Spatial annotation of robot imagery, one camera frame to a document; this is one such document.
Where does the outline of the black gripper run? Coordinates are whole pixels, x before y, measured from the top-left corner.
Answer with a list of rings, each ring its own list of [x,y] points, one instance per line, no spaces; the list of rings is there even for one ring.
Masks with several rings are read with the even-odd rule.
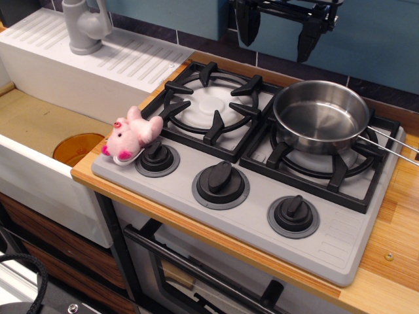
[[[250,46],[259,31],[261,14],[269,14],[302,24],[297,44],[297,62],[304,63],[315,49],[321,34],[332,31],[342,1],[233,1],[240,40]]]

